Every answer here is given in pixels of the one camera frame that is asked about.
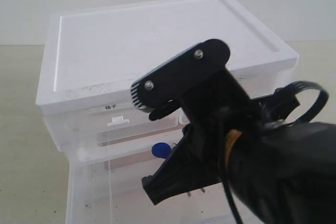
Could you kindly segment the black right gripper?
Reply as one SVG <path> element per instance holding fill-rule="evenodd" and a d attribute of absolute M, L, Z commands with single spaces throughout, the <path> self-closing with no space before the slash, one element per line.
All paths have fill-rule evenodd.
<path fill-rule="evenodd" d="M 280 91 L 251 99 L 234 77 L 222 69 L 181 97 L 152 109 L 150 120 L 182 109 L 189 123 L 183 137 L 158 170 L 141 179 L 150 201 L 160 202 L 231 180 L 273 174 L 279 156 L 267 145 L 279 134 L 270 125 L 299 106 L 295 95 L 278 99 Z"/>

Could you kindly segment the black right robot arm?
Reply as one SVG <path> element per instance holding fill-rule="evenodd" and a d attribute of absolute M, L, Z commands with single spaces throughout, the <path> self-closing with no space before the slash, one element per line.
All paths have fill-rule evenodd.
<path fill-rule="evenodd" d="M 142 179 L 153 204 L 221 183 L 237 223 L 237 197 L 264 223 L 335 223 L 335 125 L 314 122 L 329 98 L 314 82 L 293 82 L 251 99 L 225 69 L 159 69 L 145 99 L 175 101 L 189 124 L 171 154 Z"/>

